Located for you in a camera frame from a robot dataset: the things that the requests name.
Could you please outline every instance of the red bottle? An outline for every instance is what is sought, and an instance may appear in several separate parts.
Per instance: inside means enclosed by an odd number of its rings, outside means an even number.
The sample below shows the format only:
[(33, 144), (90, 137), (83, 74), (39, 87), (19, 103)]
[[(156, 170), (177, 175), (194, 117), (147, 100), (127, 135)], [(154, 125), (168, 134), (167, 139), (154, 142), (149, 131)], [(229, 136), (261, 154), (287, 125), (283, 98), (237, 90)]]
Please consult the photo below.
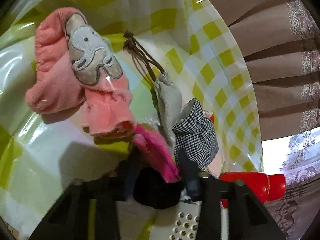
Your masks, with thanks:
[(262, 172), (225, 172), (220, 180), (235, 182), (241, 179), (262, 202), (278, 200), (284, 196), (285, 177), (283, 174), (267, 175)]

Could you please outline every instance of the checkered pouch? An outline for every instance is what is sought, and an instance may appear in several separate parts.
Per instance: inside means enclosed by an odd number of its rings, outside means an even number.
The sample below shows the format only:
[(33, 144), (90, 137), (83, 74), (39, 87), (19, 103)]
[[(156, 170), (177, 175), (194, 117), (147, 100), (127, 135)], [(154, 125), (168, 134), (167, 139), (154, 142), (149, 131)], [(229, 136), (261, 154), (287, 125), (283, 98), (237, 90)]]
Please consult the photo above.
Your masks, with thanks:
[(188, 158), (196, 162), (203, 171), (219, 150), (212, 122), (204, 116), (201, 103), (195, 98), (184, 106), (180, 117), (180, 122), (173, 127), (176, 136), (176, 163), (179, 164), (178, 150), (183, 147)]

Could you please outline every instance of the drawstring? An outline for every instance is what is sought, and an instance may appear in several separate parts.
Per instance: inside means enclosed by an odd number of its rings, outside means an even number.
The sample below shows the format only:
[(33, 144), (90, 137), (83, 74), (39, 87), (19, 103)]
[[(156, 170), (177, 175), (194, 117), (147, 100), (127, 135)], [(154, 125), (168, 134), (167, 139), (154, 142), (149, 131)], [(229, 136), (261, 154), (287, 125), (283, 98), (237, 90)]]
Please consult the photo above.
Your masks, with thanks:
[(161, 73), (164, 73), (162, 66), (141, 46), (141, 44), (133, 36), (133, 33), (126, 31), (123, 36), (127, 38), (127, 40), (124, 42), (124, 48), (134, 51), (135, 54), (145, 62), (150, 77), (152, 78), (153, 82), (156, 81), (156, 75), (152, 71), (150, 63), (156, 66)]

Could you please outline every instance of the hot pink cloth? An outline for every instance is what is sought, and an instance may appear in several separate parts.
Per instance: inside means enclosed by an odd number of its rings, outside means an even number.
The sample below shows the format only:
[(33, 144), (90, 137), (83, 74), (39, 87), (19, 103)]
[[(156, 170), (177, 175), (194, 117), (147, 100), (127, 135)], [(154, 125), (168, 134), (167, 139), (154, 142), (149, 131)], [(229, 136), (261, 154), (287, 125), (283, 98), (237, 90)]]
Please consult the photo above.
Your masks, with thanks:
[(135, 119), (129, 110), (132, 94), (123, 75), (109, 78), (102, 68), (96, 85), (86, 85), (75, 76), (68, 50), (65, 25), (75, 8), (60, 8), (36, 30), (37, 83), (26, 92), (28, 106), (38, 114), (57, 113), (84, 103), (82, 126), (90, 135), (125, 137), (134, 132)]
[(142, 156), (161, 174), (165, 182), (175, 183), (181, 179), (167, 142), (158, 131), (146, 130), (138, 124), (132, 142), (138, 146)]

